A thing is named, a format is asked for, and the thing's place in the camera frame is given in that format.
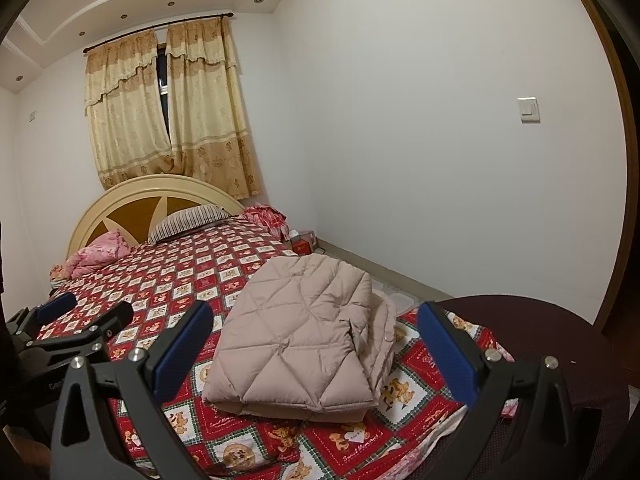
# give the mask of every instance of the light switch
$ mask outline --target light switch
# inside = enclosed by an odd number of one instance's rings
[[[540,109],[535,97],[519,97],[518,104],[520,105],[520,120],[523,123],[540,122]]]

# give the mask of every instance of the door frame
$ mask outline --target door frame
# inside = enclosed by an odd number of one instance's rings
[[[638,214],[638,190],[639,190],[639,170],[638,170],[638,138],[636,136],[636,120],[634,117],[631,95],[626,84],[625,72],[622,69],[622,63],[613,44],[613,40],[607,30],[607,25],[602,19],[598,7],[593,0],[581,0],[587,14],[589,15],[593,26],[598,33],[600,42],[604,48],[613,79],[618,90],[618,98],[620,99],[620,109],[622,112],[622,120],[625,130],[625,147],[626,147],[626,202],[625,216],[622,223],[622,233],[620,235],[620,244],[618,246],[618,254],[616,263],[613,266],[613,272],[609,280],[609,286],[602,300],[602,305],[598,311],[594,327],[602,332],[604,325],[609,319],[613,304],[616,301],[620,291],[620,285],[624,278],[626,266],[631,253],[631,245],[634,240],[634,232],[636,230],[636,216]]]

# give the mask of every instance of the red patterned bedsheet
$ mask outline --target red patterned bedsheet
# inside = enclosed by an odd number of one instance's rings
[[[78,306],[45,327],[41,337],[79,331],[126,300],[134,307],[134,319],[110,343],[111,358],[117,360],[135,346],[148,348],[193,300],[206,300],[214,311],[212,334],[177,396],[162,409],[208,474],[243,480],[401,480],[463,415],[418,336],[415,311],[398,320],[391,374],[380,405],[362,424],[227,416],[201,400],[224,318],[247,279],[272,256],[293,254],[244,219],[167,244],[142,245],[131,256],[61,289],[58,294],[73,292]],[[496,348],[490,330],[470,324],[465,329],[481,348]],[[135,462],[154,473],[123,402],[114,400],[113,409]]]

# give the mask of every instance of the folded quilt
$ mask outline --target folded quilt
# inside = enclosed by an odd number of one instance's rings
[[[97,272],[103,267],[129,256],[129,245],[119,231],[109,231],[98,236],[90,245],[72,254],[63,264],[73,279]]]
[[[366,272],[320,254],[272,258],[226,317],[203,400],[238,415],[361,422],[380,400],[395,322]]]

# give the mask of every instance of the striped pillow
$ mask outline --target striped pillow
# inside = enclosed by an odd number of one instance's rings
[[[204,226],[212,227],[222,223],[225,218],[230,218],[220,206],[207,204],[182,209],[172,213],[162,220],[149,234],[148,242],[155,245],[158,242],[175,238],[177,235],[187,234]]]

